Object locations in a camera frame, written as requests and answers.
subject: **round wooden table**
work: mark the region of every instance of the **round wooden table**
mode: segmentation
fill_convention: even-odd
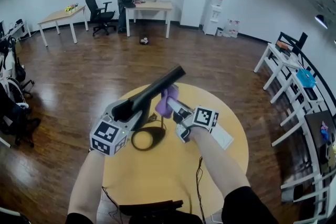
[[[191,108],[202,105],[219,112],[218,123],[234,138],[227,152],[246,173],[248,165],[248,145],[246,135],[236,115],[220,99],[198,87],[176,83],[179,87],[179,100]],[[142,91],[142,86],[125,94],[127,99]],[[152,100],[150,115],[160,95]],[[109,195],[120,205],[149,204],[167,200],[183,200],[180,211],[201,217],[196,191],[196,170],[200,153],[194,141],[182,143],[175,134],[176,123],[164,119],[167,127],[163,140],[153,149],[142,152],[128,142],[114,157],[106,157],[103,186]],[[160,122],[146,126],[160,126]],[[138,147],[148,143],[149,135],[138,133],[135,140]],[[203,177],[200,182],[200,195],[205,217],[219,211],[223,197],[212,181],[204,162]]]

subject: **black office chair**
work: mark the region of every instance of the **black office chair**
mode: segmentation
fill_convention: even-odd
[[[85,2],[91,11],[90,21],[99,24],[99,26],[93,28],[93,37],[95,36],[95,33],[101,29],[105,30],[106,35],[109,34],[107,30],[110,27],[113,27],[114,31],[116,30],[115,25],[109,24],[114,17],[114,12],[107,12],[107,5],[112,2],[104,2],[103,4],[105,4],[105,8],[98,8],[96,0],[85,0]]]
[[[34,147],[32,134],[41,120],[38,118],[29,120],[28,115],[31,113],[31,109],[23,108],[12,101],[2,84],[0,84],[0,103],[0,131],[4,134],[15,135],[15,144],[18,146],[20,141],[24,140]],[[10,125],[7,125],[3,119],[4,116],[12,121]]]

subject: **human arm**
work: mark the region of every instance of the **human arm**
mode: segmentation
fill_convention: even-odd
[[[105,156],[96,150],[86,157],[72,189],[68,214],[78,213],[96,223]]]
[[[224,198],[237,188],[250,186],[238,164],[220,147],[206,129],[193,127],[190,138],[196,142],[205,166]]]
[[[251,189],[238,164],[206,129],[192,127],[190,138],[196,142],[211,178],[223,195],[223,223],[278,223]]]

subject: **blue object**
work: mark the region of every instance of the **blue object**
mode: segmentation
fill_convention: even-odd
[[[316,80],[313,75],[306,69],[300,69],[296,76],[305,88],[313,88],[316,85]]]
[[[321,134],[322,134],[322,137],[323,137],[323,140],[324,140],[324,141],[329,141],[329,134],[328,134],[328,131],[326,131],[326,130],[321,130]]]

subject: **black sleeve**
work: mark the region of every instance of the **black sleeve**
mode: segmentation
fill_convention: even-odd
[[[78,213],[68,214],[65,224],[93,224],[90,219]]]
[[[229,193],[224,200],[223,223],[278,223],[250,187]]]

